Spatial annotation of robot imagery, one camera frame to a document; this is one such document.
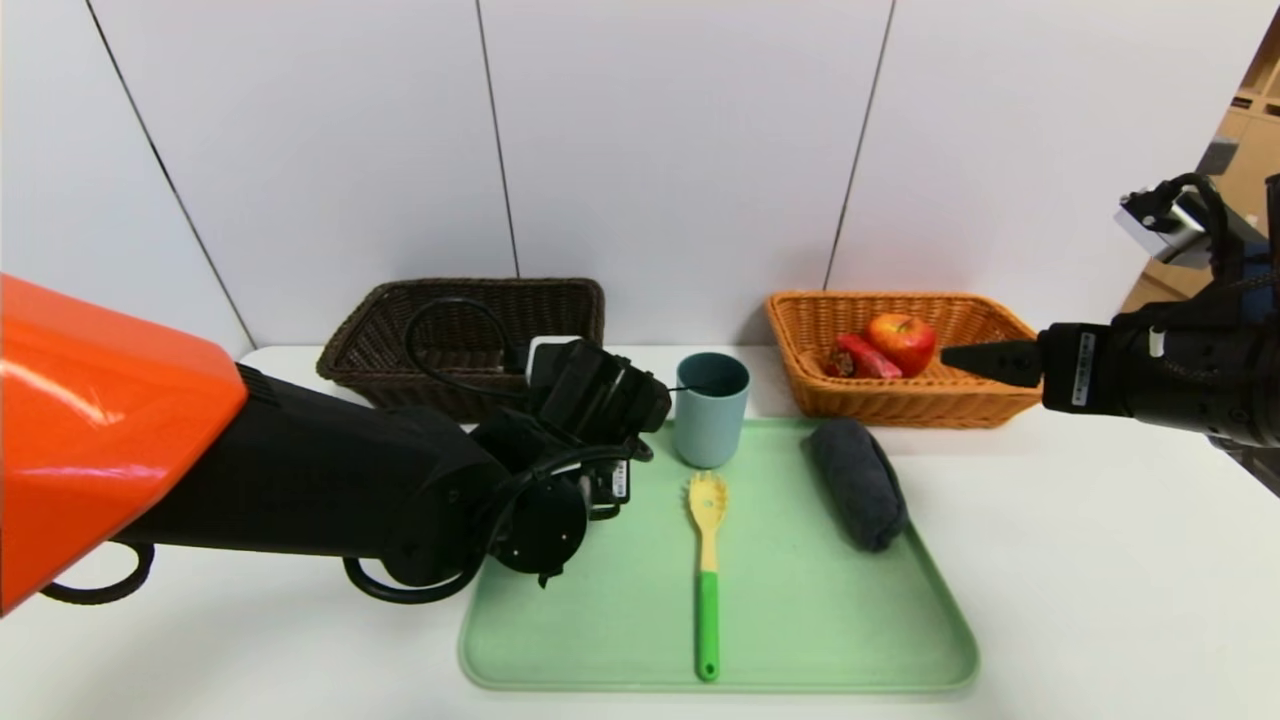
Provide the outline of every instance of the green tray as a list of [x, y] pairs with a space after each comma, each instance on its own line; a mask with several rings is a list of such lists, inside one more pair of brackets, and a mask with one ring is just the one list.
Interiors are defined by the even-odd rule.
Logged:
[[978, 647], [914, 528], [854, 548], [801, 452], [812, 420], [749, 420], [721, 468], [721, 676], [694, 674], [692, 470], [650, 438], [632, 500], [593, 523], [547, 589], [490, 560], [460, 641], [477, 685], [506, 691], [929, 692], [969, 683]]

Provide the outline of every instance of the panel seam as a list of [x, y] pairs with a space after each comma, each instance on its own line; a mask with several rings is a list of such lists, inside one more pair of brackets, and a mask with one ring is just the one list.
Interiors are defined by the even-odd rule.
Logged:
[[876, 58], [876, 76], [872, 77], [872, 90], [867, 94], [867, 111], [863, 114], [863, 127], [858, 132], [858, 145], [854, 147], [854, 164], [849, 169], [849, 184], [845, 187], [845, 201], [840, 206], [840, 219], [836, 220], [836, 237], [831, 241], [831, 258], [827, 259], [827, 275], [822, 278], [822, 290], [831, 284], [831, 270], [836, 266], [836, 251], [840, 249], [840, 233], [845, 229], [845, 215], [849, 214], [849, 197], [854, 191], [854, 178], [858, 176], [858, 160], [863, 156], [863, 142], [867, 140], [867, 126], [872, 122], [872, 105], [876, 102], [876, 88], [879, 87], [881, 68], [884, 65], [884, 51], [888, 47], [888, 33], [893, 27], [893, 13], [897, 0], [890, 0], [888, 18], [884, 20], [884, 37], [881, 38], [879, 56]]
[[93, 18], [93, 27], [97, 28], [97, 36], [102, 40], [102, 47], [106, 50], [106, 56], [111, 60], [111, 68], [115, 69], [115, 77], [120, 79], [120, 87], [124, 90], [124, 96], [129, 100], [129, 108], [133, 109], [133, 117], [138, 120], [138, 127], [142, 128], [142, 136], [147, 138], [147, 145], [151, 146], [151, 155], [156, 159], [156, 164], [160, 167], [160, 173], [164, 176], [166, 183], [169, 183], [169, 191], [173, 192], [173, 199], [178, 202], [178, 209], [182, 211], [183, 219], [187, 220], [187, 228], [191, 229], [192, 237], [196, 238], [196, 245], [200, 247], [200, 252], [205, 256], [205, 263], [209, 264], [209, 270], [214, 273], [214, 279], [218, 281], [218, 287], [221, 288], [223, 296], [227, 299], [227, 305], [230, 306], [232, 313], [236, 315], [236, 322], [239, 324], [241, 331], [244, 332], [244, 338], [248, 340], [250, 346], [257, 350], [260, 346], [253, 340], [253, 333], [248, 332], [248, 325], [244, 323], [244, 316], [241, 315], [239, 307], [236, 306], [236, 301], [232, 300], [232, 293], [227, 290], [227, 283], [223, 282], [223, 275], [218, 272], [218, 265], [214, 264], [214, 259], [209, 255], [209, 249], [205, 247], [204, 238], [200, 237], [200, 231], [196, 229], [196, 223], [191, 219], [191, 213], [187, 211], [187, 204], [183, 202], [182, 195], [178, 193], [178, 187], [173, 182], [173, 177], [169, 174], [169, 168], [165, 167], [164, 159], [160, 158], [160, 151], [156, 149], [155, 141], [151, 138], [151, 131], [147, 129], [147, 123], [142, 119], [142, 113], [138, 111], [138, 104], [133, 100], [133, 92], [129, 91], [129, 83], [124, 82], [124, 73], [120, 72], [120, 64], [115, 60], [115, 53], [111, 51], [111, 44], [106, 41], [106, 32], [102, 31], [102, 23], [97, 19], [97, 10], [93, 9], [93, 0], [84, 0], [84, 5], [88, 8], [88, 14]]
[[498, 132], [498, 102], [493, 95], [493, 72], [489, 69], [489, 44], [484, 35], [484, 13], [476, 0], [476, 24], [480, 27], [480, 56], [484, 59], [484, 79], [489, 87], [489, 111], [493, 114], [493, 140], [498, 147], [498, 174], [502, 176], [502, 200], [507, 205], [507, 233], [511, 236], [511, 259], [520, 275], [520, 251], [516, 250], [516, 220], [511, 217], [511, 191], [507, 188], [507, 163], [502, 156], [502, 135]]

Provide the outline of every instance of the wicker basket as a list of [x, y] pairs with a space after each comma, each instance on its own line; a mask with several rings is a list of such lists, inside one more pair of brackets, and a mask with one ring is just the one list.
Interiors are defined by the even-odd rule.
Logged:
[[940, 347], [1034, 340], [1012, 313], [977, 295], [781, 292], [769, 297], [768, 313], [791, 392], [805, 415], [847, 415], [872, 425], [995, 428], [1039, 402], [1038, 388], [987, 380], [936, 359], [910, 379], [842, 379], [823, 372], [836, 336], [861, 332], [882, 313], [925, 320], [938, 332]]
[[[365, 396], [375, 407], [430, 405], [460, 423], [479, 423], [497, 397], [449, 387], [420, 373], [403, 352], [404, 325], [438, 297], [470, 297], [502, 320], [517, 346], [536, 336], [604, 337], [604, 292], [590, 279], [431, 278], [378, 286], [325, 345], [316, 372]], [[417, 348], [431, 368], [504, 392], [526, 389], [524, 374], [504, 373], [497, 331], [472, 307], [442, 305], [421, 328]]]

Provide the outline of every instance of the red fruit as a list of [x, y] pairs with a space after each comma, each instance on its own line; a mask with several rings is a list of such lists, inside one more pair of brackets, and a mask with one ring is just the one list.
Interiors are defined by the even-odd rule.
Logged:
[[938, 333], [919, 318], [890, 313], [867, 325], [867, 341], [901, 368], [904, 375], [914, 378], [933, 361]]
[[835, 378], [901, 378], [902, 370], [856, 334], [836, 338], [827, 374]]

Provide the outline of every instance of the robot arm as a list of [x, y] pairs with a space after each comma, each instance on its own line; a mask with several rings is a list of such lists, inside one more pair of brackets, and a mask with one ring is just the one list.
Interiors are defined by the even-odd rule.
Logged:
[[[375, 410], [233, 363], [212, 343], [0, 275], [0, 614], [42, 592], [119, 600], [156, 544], [326, 555], [379, 600], [431, 602], [485, 555], [541, 583], [589, 520], [616, 515], [618, 462], [671, 407], [652, 374], [586, 342], [544, 345], [527, 396], [471, 434], [426, 407]], [[96, 589], [58, 574], [101, 542], [138, 566]], [[407, 587], [365, 574], [379, 560]]]
[[1203, 291], [1108, 325], [1055, 323], [1034, 341], [946, 348], [942, 361], [1020, 387], [1043, 380], [1051, 410], [1280, 446], [1280, 176], [1267, 179], [1267, 213], [1270, 242], [1201, 176], [1126, 195], [1117, 222], [1162, 263], [1208, 264]]

